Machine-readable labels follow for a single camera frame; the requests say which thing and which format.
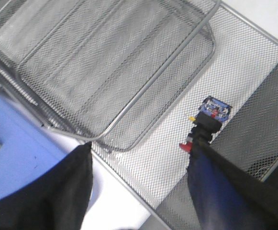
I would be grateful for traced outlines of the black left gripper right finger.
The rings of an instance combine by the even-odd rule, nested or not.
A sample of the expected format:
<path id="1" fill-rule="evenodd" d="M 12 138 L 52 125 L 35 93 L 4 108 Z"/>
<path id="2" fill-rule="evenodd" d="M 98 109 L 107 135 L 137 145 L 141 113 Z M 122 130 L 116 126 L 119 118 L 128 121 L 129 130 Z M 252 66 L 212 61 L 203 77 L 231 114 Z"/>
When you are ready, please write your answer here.
<path id="1" fill-rule="evenodd" d="M 278 230 L 278 189 L 245 173 L 196 140 L 189 193 L 203 230 Z"/>

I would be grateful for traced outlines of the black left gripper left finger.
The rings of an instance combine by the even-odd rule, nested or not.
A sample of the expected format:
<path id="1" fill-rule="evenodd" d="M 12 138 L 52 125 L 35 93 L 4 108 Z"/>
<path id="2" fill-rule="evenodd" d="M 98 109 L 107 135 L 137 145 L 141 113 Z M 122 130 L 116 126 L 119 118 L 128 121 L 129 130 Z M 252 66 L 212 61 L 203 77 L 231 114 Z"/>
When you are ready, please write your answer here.
<path id="1" fill-rule="evenodd" d="M 93 187 L 91 142 L 0 199 L 0 230 L 79 230 Z"/>

